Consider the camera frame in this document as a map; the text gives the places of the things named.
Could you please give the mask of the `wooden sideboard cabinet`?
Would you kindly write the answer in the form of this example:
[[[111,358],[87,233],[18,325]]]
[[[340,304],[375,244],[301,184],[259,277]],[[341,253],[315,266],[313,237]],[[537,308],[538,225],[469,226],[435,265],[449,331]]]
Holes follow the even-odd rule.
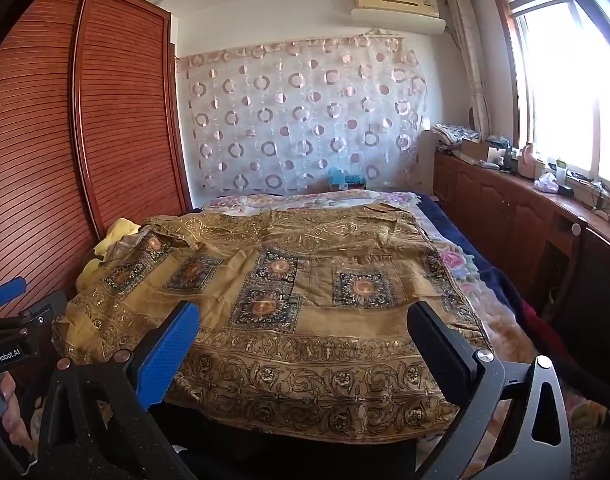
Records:
[[[610,226],[526,179],[434,156],[433,194],[480,254],[502,270],[575,359],[610,354]]]

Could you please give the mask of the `cardboard box on sideboard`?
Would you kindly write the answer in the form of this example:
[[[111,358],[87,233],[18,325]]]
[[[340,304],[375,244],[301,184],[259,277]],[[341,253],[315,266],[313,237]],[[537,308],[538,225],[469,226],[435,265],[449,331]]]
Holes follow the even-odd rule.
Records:
[[[460,153],[465,155],[476,162],[496,162],[500,157],[504,157],[506,150],[504,148],[497,148],[494,144],[486,140],[472,141],[468,139],[462,140],[460,145]]]

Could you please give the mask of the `side window curtain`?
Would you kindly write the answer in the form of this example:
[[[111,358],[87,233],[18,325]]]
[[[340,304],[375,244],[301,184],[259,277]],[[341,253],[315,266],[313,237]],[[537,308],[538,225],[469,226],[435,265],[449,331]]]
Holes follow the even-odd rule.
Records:
[[[471,93],[474,130],[482,139],[492,133],[485,91],[485,65],[478,21],[471,0],[446,0],[454,24]]]

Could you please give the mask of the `window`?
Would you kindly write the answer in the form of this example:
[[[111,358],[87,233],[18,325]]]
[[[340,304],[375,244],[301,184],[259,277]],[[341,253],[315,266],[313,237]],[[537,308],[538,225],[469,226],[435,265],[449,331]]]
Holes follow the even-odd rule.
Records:
[[[498,0],[516,76],[519,139],[610,188],[610,44],[576,0]]]

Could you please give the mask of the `yellow pikachu plush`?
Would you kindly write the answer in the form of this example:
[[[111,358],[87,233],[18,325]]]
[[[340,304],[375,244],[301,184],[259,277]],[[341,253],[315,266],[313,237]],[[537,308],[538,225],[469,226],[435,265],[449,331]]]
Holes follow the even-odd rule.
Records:
[[[92,256],[76,278],[76,290],[82,292],[91,284],[92,274],[99,269],[102,263],[107,263],[126,252],[128,246],[134,244],[140,228],[140,224],[126,218],[118,218],[108,228],[105,237],[93,247]]]

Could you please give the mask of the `blue box at headboard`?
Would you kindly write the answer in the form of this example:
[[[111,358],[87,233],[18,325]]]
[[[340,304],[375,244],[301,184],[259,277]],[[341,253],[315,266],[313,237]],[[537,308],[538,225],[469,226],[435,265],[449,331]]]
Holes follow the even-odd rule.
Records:
[[[328,172],[328,188],[330,191],[364,190],[367,181],[361,174],[350,174],[339,168],[331,168]]]

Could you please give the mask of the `wall air conditioner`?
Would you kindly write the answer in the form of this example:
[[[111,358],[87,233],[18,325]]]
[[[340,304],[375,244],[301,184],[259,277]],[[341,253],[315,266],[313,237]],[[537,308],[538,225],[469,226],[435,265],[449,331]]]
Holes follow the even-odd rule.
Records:
[[[395,32],[439,36],[445,32],[436,0],[355,0],[355,23]]]

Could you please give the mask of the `floral bed blanket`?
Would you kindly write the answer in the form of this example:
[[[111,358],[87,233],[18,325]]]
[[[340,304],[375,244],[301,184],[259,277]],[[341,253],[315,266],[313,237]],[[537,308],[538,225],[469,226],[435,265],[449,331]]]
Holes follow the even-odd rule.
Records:
[[[445,266],[483,321],[499,356],[508,361],[531,359],[545,351],[560,376],[570,375],[586,385],[560,337],[520,297],[502,271],[492,266],[460,233],[453,222],[427,195],[412,192],[340,191],[278,196],[224,196],[201,208],[210,214],[253,216],[273,209],[343,208],[386,203],[410,211],[427,236],[439,248]],[[589,479],[610,441],[610,411],[587,400],[571,386],[561,386],[571,437],[571,477]]]

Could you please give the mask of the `red wooden wardrobe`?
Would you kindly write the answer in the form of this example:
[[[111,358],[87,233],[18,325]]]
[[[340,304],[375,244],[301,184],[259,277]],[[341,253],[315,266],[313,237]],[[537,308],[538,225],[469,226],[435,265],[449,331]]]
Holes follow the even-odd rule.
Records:
[[[35,0],[0,47],[0,285],[14,316],[73,294],[118,219],[183,214],[190,197],[171,14],[143,0]]]

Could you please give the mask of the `gold patterned cloth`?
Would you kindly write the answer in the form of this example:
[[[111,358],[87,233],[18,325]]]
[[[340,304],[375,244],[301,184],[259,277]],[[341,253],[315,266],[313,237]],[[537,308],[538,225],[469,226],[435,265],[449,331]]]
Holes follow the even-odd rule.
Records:
[[[417,219],[370,204],[152,218],[55,321],[55,347],[78,364],[104,361],[183,300],[201,328],[171,401],[283,436],[376,444],[450,424],[456,410],[409,336],[409,304],[488,346]]]

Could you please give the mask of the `circle pattern lace curtain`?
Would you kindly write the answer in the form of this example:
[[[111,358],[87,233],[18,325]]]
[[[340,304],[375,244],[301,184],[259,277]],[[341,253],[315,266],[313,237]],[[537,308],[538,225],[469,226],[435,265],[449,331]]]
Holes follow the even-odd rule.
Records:
[[[295,194],[333,173],[411,188],[427,83],[400,36],[251,44],[178,58],[190,195]]]

